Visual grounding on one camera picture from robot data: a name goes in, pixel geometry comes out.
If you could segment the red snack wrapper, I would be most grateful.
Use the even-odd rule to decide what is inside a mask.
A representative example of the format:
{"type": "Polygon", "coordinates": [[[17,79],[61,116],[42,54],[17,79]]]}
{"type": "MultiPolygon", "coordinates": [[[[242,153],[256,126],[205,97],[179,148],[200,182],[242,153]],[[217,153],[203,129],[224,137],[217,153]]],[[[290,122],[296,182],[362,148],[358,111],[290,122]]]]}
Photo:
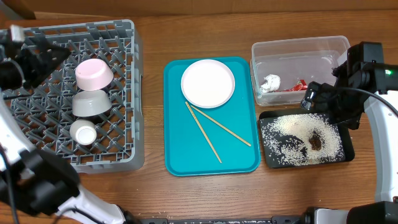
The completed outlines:
{"type": "Polygon", "coordinates": [[[288,88],[288,89],[284,90],[284,92],[302,91],[302,90],[306,90],[307,88],[308,88],[308,86],[305,83],[305,80],[299,80],[292,88],[288,88]]]}

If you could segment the small pink bowl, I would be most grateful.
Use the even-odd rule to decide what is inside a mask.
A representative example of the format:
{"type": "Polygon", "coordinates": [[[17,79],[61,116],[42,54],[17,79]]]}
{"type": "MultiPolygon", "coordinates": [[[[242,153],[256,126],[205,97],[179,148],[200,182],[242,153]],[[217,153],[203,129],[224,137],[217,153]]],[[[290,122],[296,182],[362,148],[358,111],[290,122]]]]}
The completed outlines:
{"type": "Polygon", "coordinates": [[[105,61],[91,58],[77,66],[75,76],[78,88],[94,91],[108,86],[114,78],[114,73],[105,61]]]}

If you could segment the grey metal bowl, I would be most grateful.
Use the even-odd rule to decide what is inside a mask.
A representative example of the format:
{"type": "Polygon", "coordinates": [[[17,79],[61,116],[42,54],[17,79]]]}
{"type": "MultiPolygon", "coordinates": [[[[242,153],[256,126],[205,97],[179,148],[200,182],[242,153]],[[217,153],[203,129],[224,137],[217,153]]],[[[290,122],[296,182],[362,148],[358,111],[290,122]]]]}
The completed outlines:
{"type": "Polygon", "coordinates": [[[72,113],[79,117],[90,117],[104,113],[112,104],[103,90],[82,91],[72,98],[72,113]]]}

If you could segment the white tissue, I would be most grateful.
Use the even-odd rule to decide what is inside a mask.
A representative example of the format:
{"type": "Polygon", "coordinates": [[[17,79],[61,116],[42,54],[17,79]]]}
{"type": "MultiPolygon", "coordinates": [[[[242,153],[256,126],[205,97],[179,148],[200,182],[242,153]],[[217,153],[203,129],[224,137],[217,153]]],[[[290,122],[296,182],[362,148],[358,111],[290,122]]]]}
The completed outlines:
{"type": "Polygon", "coordinates": [[[260,86],[261,93],[268,93],[277,91],[280,87],[280,77],[278,75],[270,74],[264,77],[264,83],[260,86]]]}

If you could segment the white paper cup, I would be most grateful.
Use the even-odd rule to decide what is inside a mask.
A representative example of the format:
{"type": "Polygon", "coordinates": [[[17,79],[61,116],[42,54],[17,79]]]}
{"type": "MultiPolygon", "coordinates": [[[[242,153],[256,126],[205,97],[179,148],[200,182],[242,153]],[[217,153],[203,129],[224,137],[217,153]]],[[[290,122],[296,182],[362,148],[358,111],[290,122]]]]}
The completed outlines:
{"type": "Polygon", "coordinates": [[[84,146],[94,143],[97,139],[95,125],[85,119],[79,119],[72,123],[70,135],[74,141],[84,146]]]}

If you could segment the large white plate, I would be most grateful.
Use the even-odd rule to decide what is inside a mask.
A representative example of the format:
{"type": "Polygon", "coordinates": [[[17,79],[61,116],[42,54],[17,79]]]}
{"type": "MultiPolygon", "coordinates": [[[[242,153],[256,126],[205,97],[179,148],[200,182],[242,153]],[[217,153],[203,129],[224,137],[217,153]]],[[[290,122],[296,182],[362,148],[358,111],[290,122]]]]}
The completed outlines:
{"type": "Polygon", "coordinates": [[[224,63],[203,59],[192,63],[183,72],[181,90],[186,100],[200,108],[217,108],[233,95],[235,78],[224,63]]]}

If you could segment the wooden chopstick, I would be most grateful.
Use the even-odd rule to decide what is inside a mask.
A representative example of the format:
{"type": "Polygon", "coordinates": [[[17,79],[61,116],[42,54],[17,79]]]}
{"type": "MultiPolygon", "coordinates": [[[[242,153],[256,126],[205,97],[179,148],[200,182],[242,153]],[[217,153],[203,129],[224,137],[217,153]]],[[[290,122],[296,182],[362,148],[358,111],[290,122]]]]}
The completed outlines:
{"type": "Polygon", "coordinates": [[[196,115],[194,114],[194,112],[193,112],[193,110],[192,110],[192,107],[189,105],[189,103],[188,103],[187,101],[185,102],[185,105],[186,105],[186,107],[188,108],[188,110],[189,110],[191,116],[192,116],[193,119],[195,120],[195,122],[196,122],[198,128],[200,129],[200,131],[201,131],[201,133],[202,133],[202,135],[203,135],[204,138],[206,139],[206,141],[207,141],[208,145],[210,146],[211,150],[213,151],[214,155],[215,155],[216,158],[218,159],[219,163],[222,164],[222,161],[221,161],[221,159],[220,159],[220,157],[219,157],[217,151],[215,150],[214,146],[212,145],[210,139],[208,138],[208,136],[207,136],[205,130],[203,129],[203,127],[202,127],[202,125],[200,124],[199,120],[197,119],[196,115]]]}
{"type": "Polygon", "coordinates": [[[234,136],[236,139],[240,140],[241,142],[243,142],[245,145],[247,146],[251,146],[251,144],[249,142],[247,142],[246,140],[244,140],[242,137],[238,136],[236,133],[232,132],[230,129],[228,129],[227,127],[225,127],[224,125],[222,125],[221,123],[219,123],[217,120],[213,119],[211,116],[208,116],[206,113],[202,112],[201,110],[199,110],[198,108],[196,108],[195,106],[191,105],[191,107],[199,112],[201,115],[203,115],[204,117],[206,117],[207,119],[209,119],[210,121],[212,121],[213,123],[215,123],[217,126],[219,126],[220,128],[224,129],[226,132],[230,133],[230,135],[234,136]]]}

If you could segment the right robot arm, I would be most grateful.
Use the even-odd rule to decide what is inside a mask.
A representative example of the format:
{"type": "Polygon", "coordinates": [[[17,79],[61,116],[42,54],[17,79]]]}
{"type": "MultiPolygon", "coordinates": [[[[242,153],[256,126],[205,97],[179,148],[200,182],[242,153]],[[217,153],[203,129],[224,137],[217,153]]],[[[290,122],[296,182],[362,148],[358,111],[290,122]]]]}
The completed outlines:
{"type": "Polygon", "coordinates": [[[349,129],[366,114],[376,158],[377,184],[373,203],[350,210],[310,207],[301,223],[397,223],[397,66],[351,62],[333,70],[335,85],[311,82],[303,109],[325,113],[331,123],[349,129]]]}

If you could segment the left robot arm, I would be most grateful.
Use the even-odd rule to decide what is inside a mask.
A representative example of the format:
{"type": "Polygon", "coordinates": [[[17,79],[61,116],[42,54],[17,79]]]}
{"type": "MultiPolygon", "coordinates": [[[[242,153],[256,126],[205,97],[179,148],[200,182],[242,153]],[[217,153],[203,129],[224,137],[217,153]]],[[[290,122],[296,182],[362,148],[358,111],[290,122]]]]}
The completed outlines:
{"type": "Polygon", "coordinates": [[[1,200],[82,223],[135,223],[80,172],[144,163],[142,54],[126,34],[1,36],[1,200]]]}

